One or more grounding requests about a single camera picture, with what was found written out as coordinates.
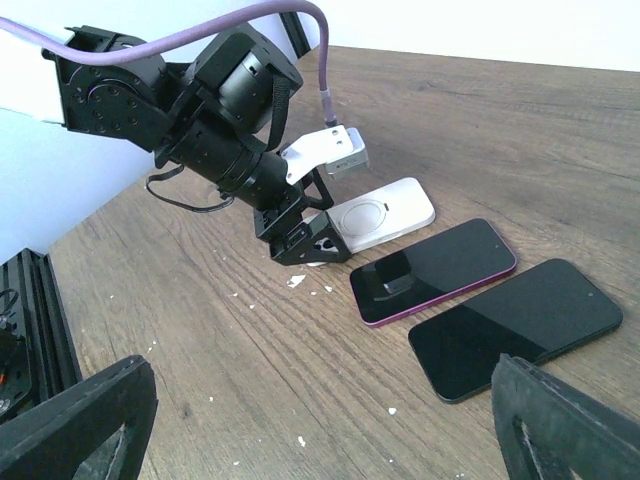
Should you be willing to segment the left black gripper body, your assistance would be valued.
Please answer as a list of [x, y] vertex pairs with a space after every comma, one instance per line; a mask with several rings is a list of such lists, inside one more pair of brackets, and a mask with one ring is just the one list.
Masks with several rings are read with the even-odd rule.
[[254, 210], [256, 237], [268, 243], [290, 232], [301, 220], [310, 220], [334, 205], [320, 172], [314, 169], [301, 181], [289, 185], [274, 206]]

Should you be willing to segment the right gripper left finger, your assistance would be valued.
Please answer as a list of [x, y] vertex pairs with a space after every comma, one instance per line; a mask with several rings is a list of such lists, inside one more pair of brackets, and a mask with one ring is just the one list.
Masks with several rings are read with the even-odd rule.
[[124, 358], [1, 426], [3, 479], [136, 479], [158, 407], [154, 371]]

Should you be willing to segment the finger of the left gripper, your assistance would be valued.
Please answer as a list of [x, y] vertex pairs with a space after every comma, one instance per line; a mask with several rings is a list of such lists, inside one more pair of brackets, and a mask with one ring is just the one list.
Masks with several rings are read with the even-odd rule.
[[353, 254], [328, 212], [301, 220], [269, 242], [270, 258], [280, 265], [345, 263]]

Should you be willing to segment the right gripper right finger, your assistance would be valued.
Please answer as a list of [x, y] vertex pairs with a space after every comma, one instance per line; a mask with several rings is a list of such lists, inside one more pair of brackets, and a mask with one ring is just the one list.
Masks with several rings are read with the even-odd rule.
[[491, 377], [496, 437], [511, 479], [637, 479], [639, 423], [519, 357]]

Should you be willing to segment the beige cased phone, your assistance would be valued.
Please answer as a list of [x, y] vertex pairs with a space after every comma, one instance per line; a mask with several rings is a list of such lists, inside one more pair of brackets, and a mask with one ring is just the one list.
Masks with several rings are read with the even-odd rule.
[[416, 178], [405, 177], [327, 211], [353, 254], [430, 225], [435, 208]]

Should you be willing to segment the black cased phone front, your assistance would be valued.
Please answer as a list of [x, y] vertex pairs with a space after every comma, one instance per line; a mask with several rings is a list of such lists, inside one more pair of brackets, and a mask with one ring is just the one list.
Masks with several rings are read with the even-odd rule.
[[408, 333], [435, 394], [462, 402], [491, 385], [501, 355], [540, 365], [617, 329], [620, 307], [576, 266], [549, 259]]

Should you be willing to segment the black cased phone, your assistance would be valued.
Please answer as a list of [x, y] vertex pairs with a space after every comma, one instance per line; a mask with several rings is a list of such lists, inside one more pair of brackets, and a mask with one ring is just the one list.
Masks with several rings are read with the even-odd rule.
[[540, 365], [617, 329], [620, 307], [576, 266], [549, 259], [408, 333], [435, 394], [462, 402], [491, 385], [501, 355]]
[[496, 228], [474, 218], [354, 269], [360, 318], [378, 327], [511, 274], [517, 258]]

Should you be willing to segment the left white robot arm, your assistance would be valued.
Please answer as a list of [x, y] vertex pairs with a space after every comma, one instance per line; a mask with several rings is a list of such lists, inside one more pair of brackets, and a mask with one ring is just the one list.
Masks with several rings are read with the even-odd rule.
[[333, 199], [309, 153], [295, 172], [283, 146], [296, 67], [248, 24], [217, 35], [191, 63], [160, 55], [91, 66], [50, 49], [66, 129], [127, 140], [154, 156], [156, 179], [191, 170], [221, 205], [253, 210], [256, 237], [273, 261], [343, 263], [351, 251], [329, 211]]

